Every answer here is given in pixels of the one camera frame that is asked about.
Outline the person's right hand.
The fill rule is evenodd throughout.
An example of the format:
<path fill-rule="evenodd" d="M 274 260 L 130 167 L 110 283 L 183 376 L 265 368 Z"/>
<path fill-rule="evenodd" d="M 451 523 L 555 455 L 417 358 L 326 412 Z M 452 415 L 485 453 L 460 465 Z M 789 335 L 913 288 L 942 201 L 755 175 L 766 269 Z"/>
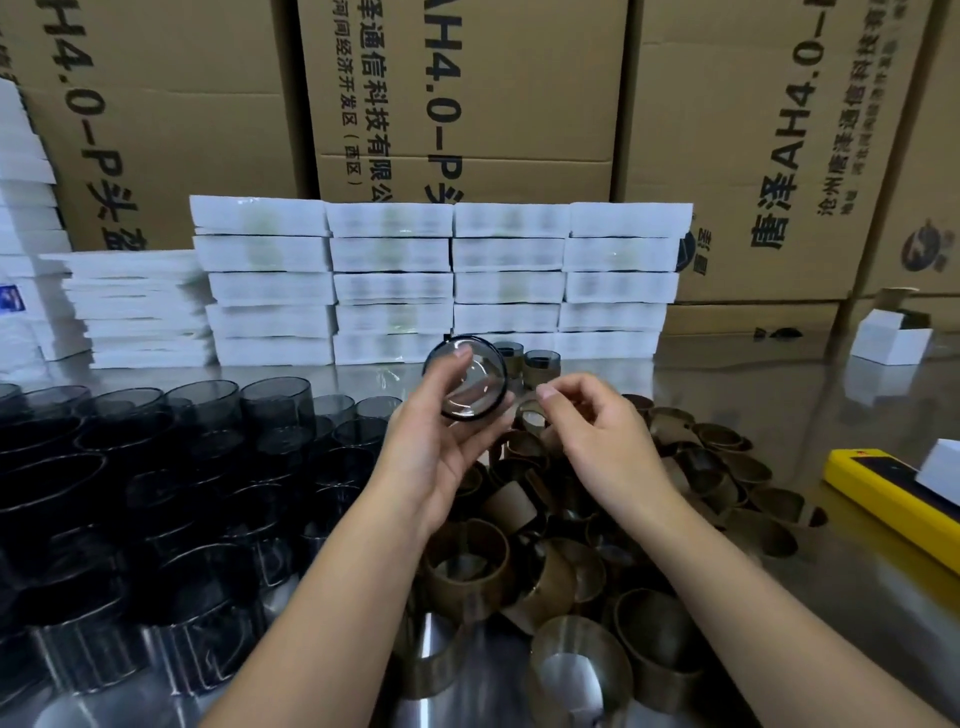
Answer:
<path fill-rule="evenodd" d="M 666 474 L 639 411 L 609 383 L 589 372 L 562 375 L 535 389 L 539 396 L 585 400 L 596 413 L 585 431 L 551 432 L 594 500 L 635 538 L 670 513 L 678 491 Z"/>

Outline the person's left hand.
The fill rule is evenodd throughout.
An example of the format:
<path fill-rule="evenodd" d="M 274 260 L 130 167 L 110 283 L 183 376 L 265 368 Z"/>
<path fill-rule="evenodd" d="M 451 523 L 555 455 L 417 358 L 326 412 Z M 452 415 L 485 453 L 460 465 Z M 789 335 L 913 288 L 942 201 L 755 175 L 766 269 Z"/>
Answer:
<path fill-rule="evenodd" d="M 515 408 L 507 392 L 485 418 L 453 421 L 422 405 L 422 381 L 391 416 L 369 487 L 390 503 L 419 537 L 447 519 L 467 470 L 512 427 Z"/>

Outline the clear glass cup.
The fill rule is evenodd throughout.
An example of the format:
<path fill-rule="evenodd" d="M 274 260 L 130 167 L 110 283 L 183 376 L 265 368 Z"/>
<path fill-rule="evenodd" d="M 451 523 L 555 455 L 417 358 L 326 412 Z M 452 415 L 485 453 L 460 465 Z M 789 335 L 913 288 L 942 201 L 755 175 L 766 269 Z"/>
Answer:
<path fill-rule="evenodd" d="M 509 384 L 506 359 L 492 342 L 474 334 L 450 337 L 434 346 L 425 359 L 425 373 L 433 361 L 469 351 L 469 366 L 444 396 L 440 414 L 453 422 L 481 420 L 502 404 Z"/>

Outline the person's right forearm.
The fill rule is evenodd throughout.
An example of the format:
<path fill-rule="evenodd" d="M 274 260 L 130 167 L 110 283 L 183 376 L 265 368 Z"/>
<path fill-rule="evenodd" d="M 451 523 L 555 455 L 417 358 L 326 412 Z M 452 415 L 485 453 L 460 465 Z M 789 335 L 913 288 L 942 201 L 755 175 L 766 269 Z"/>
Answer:
<path fill-rule="evenodd" d="M 677 492 L 606 508 L 670 581 L 764 728 L 955 728 Z"/>

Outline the person's left forearm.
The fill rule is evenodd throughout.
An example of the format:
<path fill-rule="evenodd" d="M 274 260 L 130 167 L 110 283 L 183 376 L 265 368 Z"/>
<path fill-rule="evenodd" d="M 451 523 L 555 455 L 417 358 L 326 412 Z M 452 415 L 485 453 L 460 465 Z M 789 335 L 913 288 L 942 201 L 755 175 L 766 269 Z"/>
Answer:
<path fill-rule="evenodd" d="M 368 728 L 417 566 L 456 489 L 368 485 L 199 728 Z"/>

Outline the pile of brown paper sleeves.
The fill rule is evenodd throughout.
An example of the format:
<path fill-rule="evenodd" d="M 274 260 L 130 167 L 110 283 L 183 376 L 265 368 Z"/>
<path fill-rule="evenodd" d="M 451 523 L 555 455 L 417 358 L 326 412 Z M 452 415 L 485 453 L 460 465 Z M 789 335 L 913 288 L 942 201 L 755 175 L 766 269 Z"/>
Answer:
<path fill-rule="evenodd" d="M 724 437 L 737 433 L 716 423 L 688 426 L 700 435 L 718 435 L 717 442 L 693 453 L 670 455 L 667 469 L 680 475 L 680 490 L 694 508 L 747 553 L 769 566 L 788 559 L 815 561 L 821 547 L 827 512 L 796 492 L 770 485 L 770 471 L 750 453 L 748 441 L 726 449 Z M 615 628 L 615 607 L 623 593 L 646 589 L 670 592 L 669 583 L 638 545 L 625 536 L 605 515 L 586 501 L 573 474 L 561 474 L 555 461 L 552 471 L 540 465 L 540 479 L 556 496 L 551 515 L 529 523 L 524 535 L 553 539 L 556 549 L 574 569 L 578 591 L 573 610 L 599 617 Z M 456 697 L 452 688 L 439 696 L 399 702 L 391 728 L 532 728 L 529 718 L 484 718 L 479 709 L 467 709 L 461 717 L 447 708 L 466 708 L 467 698 Z"/>

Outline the low plain cardboard box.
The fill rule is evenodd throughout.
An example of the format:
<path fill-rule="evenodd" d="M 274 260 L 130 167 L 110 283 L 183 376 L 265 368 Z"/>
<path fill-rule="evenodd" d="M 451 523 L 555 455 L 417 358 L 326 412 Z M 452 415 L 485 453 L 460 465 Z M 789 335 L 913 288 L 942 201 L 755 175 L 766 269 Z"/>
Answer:
<path fill-rule="evenodd" d="M 828 332 L 841 308 L 839 301 L 674 303 L 666 309 L 664 335 L 772 335 Z"/>
<path fill-rule="evenodd" d="M 846 329 L 853 332 L 874 308 L 875 302 L 874 297 L 858 298 L 846 318 Z M 928 314 L 936 334 L 960 334 L 960 295 L 908 297 L 903 307 Z"/>

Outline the large printed cardboard box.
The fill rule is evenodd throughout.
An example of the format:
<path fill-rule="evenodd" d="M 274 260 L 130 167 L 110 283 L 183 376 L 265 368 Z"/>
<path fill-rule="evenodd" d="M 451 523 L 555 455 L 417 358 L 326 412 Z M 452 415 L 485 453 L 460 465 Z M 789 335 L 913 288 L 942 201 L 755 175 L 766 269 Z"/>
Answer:
<path fill-rule="evenodd" d="M 191 195 L 317 199 L 297 0 L 0 0 L 74 251 L 192 246 Z"/>
<path fill-rule="evenodd" d="M 960 0 L 934 0 L 855 296 L 960 295 Z"/>
<path fill-rule="evenodd" d="M 691 203 L 677 302 L 840 302 L 937 0 L 633 0 L 614 198 Z"/>
<path fill-rule="evenodd" d="M 630 0 L 295 3 L 321 200 L 610 200 Z"/>

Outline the stack of flat white cartons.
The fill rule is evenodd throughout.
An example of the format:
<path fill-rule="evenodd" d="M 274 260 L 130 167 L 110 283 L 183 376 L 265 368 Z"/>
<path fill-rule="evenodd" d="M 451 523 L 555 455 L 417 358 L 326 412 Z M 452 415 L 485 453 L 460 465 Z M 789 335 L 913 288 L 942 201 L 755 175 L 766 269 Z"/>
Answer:
<path fill-rule="evenodd" d="M 209 275 L 193 249 L 47 252 L 85 326 L 95 369 L 213 364 Z"/>

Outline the group of dark glass cups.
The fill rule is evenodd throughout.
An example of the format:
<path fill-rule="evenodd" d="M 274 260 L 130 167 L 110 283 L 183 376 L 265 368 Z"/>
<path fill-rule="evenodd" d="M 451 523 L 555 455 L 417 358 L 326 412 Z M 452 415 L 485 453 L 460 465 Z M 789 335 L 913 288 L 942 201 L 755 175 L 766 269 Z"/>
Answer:
<path fill-rule="evenodd" d="M 399 400 L 305 379 L 0 383 L 0 728 L 195 728 L 374 466 Z"/>

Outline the small open white box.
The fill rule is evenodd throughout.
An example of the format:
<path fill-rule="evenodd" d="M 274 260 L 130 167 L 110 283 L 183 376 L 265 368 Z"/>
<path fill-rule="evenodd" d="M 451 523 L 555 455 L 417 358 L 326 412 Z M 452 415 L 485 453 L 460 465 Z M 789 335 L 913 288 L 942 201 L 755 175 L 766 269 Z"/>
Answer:
<path fill-rule="evenodd" d="M 887 287 L 874 297 L 867 316 L 858 323 L 850 356 L 883 366 L 921 363 L 933 334 L 930 313 L 911 309 L 915 287 Z"/>

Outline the yellow flat box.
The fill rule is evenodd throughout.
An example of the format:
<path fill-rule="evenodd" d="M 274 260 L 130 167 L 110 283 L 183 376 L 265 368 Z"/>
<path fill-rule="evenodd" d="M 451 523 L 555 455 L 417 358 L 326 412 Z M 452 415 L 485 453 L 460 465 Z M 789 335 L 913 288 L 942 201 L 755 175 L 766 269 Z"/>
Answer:
<path fill-rule="evenodd" d="M 960 498 L 930 491 L 916 481 L 918 470 L 880 449 L 834 449 L 822 479 L 960 577 Z"/>

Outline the small closed white box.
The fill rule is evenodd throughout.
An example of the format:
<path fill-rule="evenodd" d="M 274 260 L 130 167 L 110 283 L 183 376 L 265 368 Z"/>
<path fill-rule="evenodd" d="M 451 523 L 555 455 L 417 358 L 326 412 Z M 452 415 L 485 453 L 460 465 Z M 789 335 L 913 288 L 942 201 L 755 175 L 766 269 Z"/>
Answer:
<path fill-rule="evenodd" d="M 916 481 L 945 499 L 960 499 L 960 440 L 937 440 L 918 470 Z"/>

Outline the tall stack of white packets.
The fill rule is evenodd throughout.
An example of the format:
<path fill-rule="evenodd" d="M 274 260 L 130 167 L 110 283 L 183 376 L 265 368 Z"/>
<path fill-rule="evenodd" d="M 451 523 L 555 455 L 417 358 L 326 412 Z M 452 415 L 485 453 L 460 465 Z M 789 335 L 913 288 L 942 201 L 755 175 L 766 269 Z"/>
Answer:
<path fill-rule="evenodd" d="M 49 366 L 90 350 L 66 296 L 71 243 L 56 179 L 26 103 L 0 77 L 0 382 L 43 382 Z"/>

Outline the wall of wrapped white boxes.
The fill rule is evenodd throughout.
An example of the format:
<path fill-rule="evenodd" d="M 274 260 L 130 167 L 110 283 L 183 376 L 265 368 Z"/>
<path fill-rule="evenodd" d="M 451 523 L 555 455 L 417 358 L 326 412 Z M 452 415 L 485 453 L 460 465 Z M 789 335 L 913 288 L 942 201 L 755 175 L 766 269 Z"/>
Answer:
<path fill-rule="evenodd" d="M 651 332 L 690 203 L 327 202 L 192 195 L 224 367 L 421 362 L 433 337 Z"/>

